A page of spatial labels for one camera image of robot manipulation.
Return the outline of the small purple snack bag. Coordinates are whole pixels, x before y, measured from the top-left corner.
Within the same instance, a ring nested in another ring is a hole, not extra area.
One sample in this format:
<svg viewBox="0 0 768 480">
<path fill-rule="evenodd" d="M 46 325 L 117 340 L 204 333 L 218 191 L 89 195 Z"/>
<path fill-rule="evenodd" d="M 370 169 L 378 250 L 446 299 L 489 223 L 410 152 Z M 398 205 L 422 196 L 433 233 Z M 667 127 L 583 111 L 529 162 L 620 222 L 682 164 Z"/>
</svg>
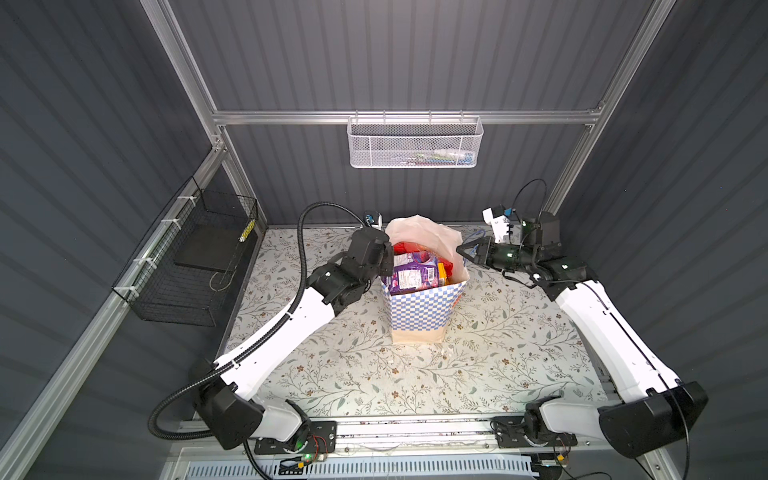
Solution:
<svg viewBox="0 0 768 480">
<path fill-rule="evenodd" d="M 391 295 L 429 290 L 438 285 L 438 258 L 427 252 L 396 255 L 392 275 L 384 278 Z"/>
</svg>

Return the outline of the blue checkered paper bag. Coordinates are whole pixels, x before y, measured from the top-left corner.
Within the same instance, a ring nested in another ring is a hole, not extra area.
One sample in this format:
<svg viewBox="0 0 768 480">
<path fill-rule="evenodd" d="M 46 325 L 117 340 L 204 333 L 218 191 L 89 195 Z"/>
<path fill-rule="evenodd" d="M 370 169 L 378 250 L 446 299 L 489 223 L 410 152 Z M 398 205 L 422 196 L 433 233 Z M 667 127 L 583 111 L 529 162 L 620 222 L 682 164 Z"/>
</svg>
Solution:
<svg viewBox="0 0 768 480">
<path fill-rule="evenodd" d="M 441 343 L 470 279 L 457 252 L 462 233 L 415 215 L 385 228 L 394 248 L 394 268 L 383 275 L 384 301 L 395 344 Z"/>
</svg>

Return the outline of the yellow snack bag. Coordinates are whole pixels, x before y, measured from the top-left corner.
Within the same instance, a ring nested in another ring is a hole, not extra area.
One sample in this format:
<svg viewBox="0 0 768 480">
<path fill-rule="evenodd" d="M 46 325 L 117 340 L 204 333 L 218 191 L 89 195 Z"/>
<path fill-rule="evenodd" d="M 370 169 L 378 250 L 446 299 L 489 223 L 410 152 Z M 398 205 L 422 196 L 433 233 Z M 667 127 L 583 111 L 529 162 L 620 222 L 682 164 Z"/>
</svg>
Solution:
<svg viewBox="0 0 768 480">
<path fill-rule="evenodd" d="M 449 285 L 453 274 L 453 263 L 444 258 L 439 258 L 437 262 L 438 285 L 440 287 Z"/>
</svg>

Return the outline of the red snack bag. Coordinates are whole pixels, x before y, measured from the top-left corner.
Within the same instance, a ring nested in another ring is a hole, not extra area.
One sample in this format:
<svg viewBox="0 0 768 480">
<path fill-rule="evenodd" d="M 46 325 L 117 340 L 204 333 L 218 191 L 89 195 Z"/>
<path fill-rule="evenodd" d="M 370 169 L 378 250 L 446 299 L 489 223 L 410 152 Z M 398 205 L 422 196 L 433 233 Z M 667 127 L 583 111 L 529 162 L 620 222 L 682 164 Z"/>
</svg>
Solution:
<svg viewBox="0 0 768 480">
<path fill-rule="evenodd" d="M 427 252 L 431 255 L 438 256 L 438 252 L 434 248 L 426 247 L 416 242 L 401 241 L 393 245 L 393 251 L 395 255 L 403 255 L 406 253 L 419 253 Z"/>
</svg>

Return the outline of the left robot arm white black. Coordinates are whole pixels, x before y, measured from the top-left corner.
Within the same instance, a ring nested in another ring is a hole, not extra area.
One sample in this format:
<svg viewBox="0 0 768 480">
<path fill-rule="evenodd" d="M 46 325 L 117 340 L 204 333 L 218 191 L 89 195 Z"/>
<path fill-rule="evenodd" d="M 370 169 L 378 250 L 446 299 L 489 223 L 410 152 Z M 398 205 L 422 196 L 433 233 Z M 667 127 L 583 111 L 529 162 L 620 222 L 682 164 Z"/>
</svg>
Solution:
<svg viewBox="0 0 768 480">
<path fill-rule="evenodd" d="M 308 277 L 286 306 L 237 348 L 217 358 L 215 367 L 229 369 L 198 388 L 195 408 L 220 446 L 234 449 L 251 438 L 271 439 L 300 450 L 310 435 L 311 421 L 290 400 L 263 400 L 258 391 L 269 375 L 318 329 L 329 324 L 368 291 L 373 281 L 393 269 L 389 236 L 363 227 L 351 236 L 349 248 Z"/>
</svg>

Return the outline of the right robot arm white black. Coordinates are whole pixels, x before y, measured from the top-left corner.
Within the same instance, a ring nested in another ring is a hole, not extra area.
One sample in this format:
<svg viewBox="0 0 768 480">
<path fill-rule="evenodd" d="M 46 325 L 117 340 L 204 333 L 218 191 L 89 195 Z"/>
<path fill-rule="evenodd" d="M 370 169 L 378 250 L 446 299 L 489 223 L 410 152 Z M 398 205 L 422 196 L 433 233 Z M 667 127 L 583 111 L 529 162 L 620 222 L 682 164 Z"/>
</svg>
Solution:
<svg viewBox="0 0 768 480">
<path fill-rule="evenodd" d="M 549 446 L 563 434 L 591 437 L 626 458 L 689 443 L 708 403 L 706 392 L 697 382 L 683 382 L 653 353 L 585 261 L 564 254 L 558 218 L 548 212 L 525 218 L 496 206 L 484 210 L 483 219 L 491 234 L 457 252 L 507 280 L 526 273 L 527 288 L 541 289 L 569 316 L 615 391 L 608 402 L 548 396 L 527 404 L 520 427 L 527 441 Z"/>
</svg>

